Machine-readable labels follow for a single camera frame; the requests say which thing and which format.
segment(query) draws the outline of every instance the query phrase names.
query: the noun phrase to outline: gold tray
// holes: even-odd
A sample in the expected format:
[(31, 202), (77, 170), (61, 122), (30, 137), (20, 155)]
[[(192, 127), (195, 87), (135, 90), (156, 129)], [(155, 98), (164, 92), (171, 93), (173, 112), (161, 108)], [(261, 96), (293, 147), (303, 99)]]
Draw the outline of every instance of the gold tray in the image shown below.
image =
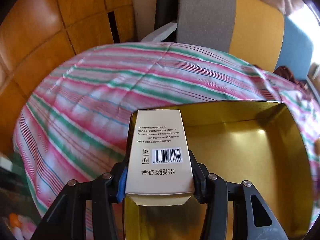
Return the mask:
[[(179, 109), (188, 148), (209, 172), (226, 181), (250, 180), (288, 237), (307, 233), (312, 181), (297, 125), (284, 103), (216, 101), (162, 107)], [(132, 138), (132, 115), (128, 141)], [(190, 198), (181, 206), (138, 207), (124, 201), (126, 240), (199, 239), (206, 205)], [(228, 203), (227, 238), (232, 239), (233, 205)]]

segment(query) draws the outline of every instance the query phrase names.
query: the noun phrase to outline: white barcode label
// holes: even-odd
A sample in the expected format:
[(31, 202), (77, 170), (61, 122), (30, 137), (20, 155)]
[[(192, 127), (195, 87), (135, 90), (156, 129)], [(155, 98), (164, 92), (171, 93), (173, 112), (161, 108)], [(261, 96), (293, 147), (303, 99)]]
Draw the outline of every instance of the white barcode label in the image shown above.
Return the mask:
[(152, 164), (182, 162), (181, 148), (152, 149)]

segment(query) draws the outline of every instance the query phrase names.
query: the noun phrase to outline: white box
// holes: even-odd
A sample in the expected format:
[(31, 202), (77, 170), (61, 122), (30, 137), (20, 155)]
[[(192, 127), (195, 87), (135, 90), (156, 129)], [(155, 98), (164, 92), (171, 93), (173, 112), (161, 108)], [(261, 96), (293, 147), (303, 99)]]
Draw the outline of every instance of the white box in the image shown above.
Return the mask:
[(139, 110), (125, 193), (137, 205), (184, 204), (194, 192), (180, 110)]

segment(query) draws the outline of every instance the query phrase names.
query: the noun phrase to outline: blue cushion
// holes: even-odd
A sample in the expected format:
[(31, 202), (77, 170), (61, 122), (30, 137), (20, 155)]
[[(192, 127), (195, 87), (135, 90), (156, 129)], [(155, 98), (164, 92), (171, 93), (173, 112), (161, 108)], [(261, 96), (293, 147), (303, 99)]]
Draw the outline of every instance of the blue cushion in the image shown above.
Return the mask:
[(304, 80), (311, 64), (313, 43), (288, 17), (284, 17), (284, 36), (276, 68), (287, 66), (296, 79)]

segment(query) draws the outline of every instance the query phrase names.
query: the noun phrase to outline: striped tablecloth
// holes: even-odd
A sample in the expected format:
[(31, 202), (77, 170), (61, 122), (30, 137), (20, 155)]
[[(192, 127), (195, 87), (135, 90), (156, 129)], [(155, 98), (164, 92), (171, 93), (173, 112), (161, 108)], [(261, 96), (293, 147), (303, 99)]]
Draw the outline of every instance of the striped tablecloth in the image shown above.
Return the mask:
[[(85, 51), (57, 67), (21, 111), (13, 140), (33, 199), (44, 215), (70, 179), (95, 179), (122, 160), (130, 115), (142, 108), (214, 100), (276, 100), (289, 107), (315, 185), (320, 107), (297, 85), (230, 54), (178, 43), (123, 43)], [(121, 206), (115, 205), (122, 235)], [(92, 238), (90, 203), (86, 212)]]

